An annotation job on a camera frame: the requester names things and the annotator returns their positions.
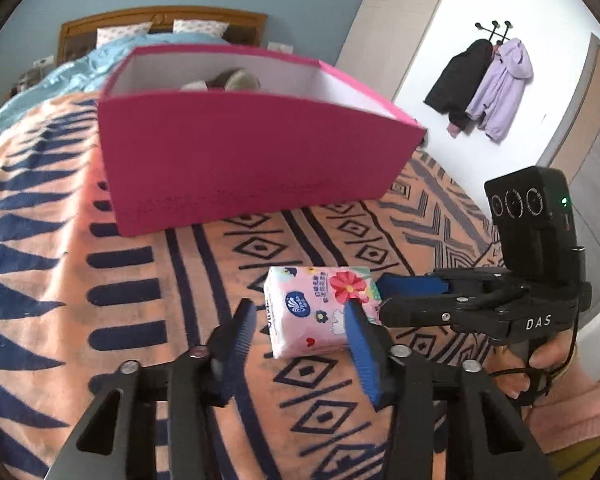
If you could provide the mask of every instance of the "das logo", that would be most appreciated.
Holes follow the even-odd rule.
[[[543,326],[551,325],[551,314],[546,316],[544,319],[539,317],[538,319],[527,319],[526,329],[531,330],[532,328],[542,328]]]
[[[289,309],[294,316],[307,317],[311,312],[309,303],[307,302],[304,294],[297,290],[290,292],[285,298],[286,307]]]

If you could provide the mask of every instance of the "purple jacket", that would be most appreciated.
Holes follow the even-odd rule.
[[[478,128],[496,142],[507,134],[516,115],[526,82],[533,76],[529,54],[517,38],[497,51],[474,98],[466,109]]]

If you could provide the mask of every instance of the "metal screw head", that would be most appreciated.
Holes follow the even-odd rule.
[[[462,362],[462,368],[471,374],[477,374],[480,370],[482,370],[482,365],[478,361],[467,359],[466,361]]]
[[[135,374],[139,368],[140,365],[138,364],[138,361],[125,361],[124,363],[122,363],[120,371],[125,375],[129,375]]]
[[[409,357],[411,355],[411,348],[405,345],[393,345],[389,352],[394,357]]]
[[[203,357],[208,357],[208,356],[209,356],[209,348],[204,345],[194,346],[192,349],[189,350],[189,357],[195,357],[197,359],[201,359]]]

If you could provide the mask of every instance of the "pink box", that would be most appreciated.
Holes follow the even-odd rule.
[[[180,91],[244,68],[259,92]],[[424,136],[334,67],[233,45],[136,48],[98,104],[120,234],[380,198]]]

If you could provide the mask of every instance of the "blue bedsheet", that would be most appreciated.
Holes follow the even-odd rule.
[[[0,134],[47,99],[72,92],[100,90],[117,64],[136,46],[161,43],[222,44],[226,41],[196,32],[147,34],[111,41],[76,61],[64,63],[40,83],[8,101],[0,108]]]

